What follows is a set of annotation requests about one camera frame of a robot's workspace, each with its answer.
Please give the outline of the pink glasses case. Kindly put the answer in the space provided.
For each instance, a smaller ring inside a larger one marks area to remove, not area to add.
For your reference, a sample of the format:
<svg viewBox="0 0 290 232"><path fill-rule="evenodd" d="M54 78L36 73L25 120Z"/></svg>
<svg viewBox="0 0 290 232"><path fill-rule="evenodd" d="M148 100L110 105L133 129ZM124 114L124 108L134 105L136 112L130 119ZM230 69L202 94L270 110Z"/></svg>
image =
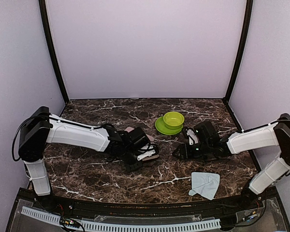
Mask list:
<svg viewBox="0 0 290 232"><path fill-rule="evenodd" d="M126 128L124 129L124 131L127 131L127 132L131 132L132 130L134 130L133 127L126 127ZM154 138L153 138L151 135L146 134L146 136L147 136L147 138L148 138L151 142L154 141Z"/></svg>

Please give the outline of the black glasses case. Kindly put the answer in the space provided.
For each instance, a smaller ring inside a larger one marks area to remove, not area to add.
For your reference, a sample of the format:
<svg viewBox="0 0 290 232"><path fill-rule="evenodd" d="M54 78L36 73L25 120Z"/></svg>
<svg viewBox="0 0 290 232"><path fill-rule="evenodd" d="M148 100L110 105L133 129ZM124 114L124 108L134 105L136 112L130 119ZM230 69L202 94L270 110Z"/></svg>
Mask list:
<svg viewBox="0 0 290 232"><path fill-rule="evenodd" d="M160 157L159 155L152 155L150 157L143 158L142 161L145 162L145 161L155 160L155 159L157 159L159 157Z"/></svg>

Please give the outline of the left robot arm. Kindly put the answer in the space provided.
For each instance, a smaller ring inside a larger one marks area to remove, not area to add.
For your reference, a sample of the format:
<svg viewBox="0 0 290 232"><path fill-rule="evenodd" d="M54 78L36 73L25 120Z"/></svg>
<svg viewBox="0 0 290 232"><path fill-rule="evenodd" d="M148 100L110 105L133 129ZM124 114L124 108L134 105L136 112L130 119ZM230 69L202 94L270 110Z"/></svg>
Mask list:
<svg viewBox="0 0 290 232"><path fill-rule="evenodd" d="M143 159L156 153L145 132L137 127L131 131L117 130L112 124L86 125L61 118L41 106L17 128L13 142L14 161L22 160L33 183L39 202L48 211L58 207L51 192L45 163L47 144L67 144L106 153L122 160L128 171L142 167Z"/></svg>

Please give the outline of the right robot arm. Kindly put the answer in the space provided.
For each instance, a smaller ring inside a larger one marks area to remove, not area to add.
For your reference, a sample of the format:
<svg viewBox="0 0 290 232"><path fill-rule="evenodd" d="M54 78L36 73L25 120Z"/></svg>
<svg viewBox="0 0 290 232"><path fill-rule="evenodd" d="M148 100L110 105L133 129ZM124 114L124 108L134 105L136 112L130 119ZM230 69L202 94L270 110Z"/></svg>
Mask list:
<svg viewBox="0 0 290 232"><path fill-rule="evenodd" d="M277 146L280 152L246 184L237 198L237 206L247 210L255 203L256 197L264 190L290 175L290 115L282 114L276 121L248 130L237 131L220 137L210 121L197 124L194 128L184 128L184 136L189 139L180 144L172 155L180 160L229 157L244 151Z"/></svg>

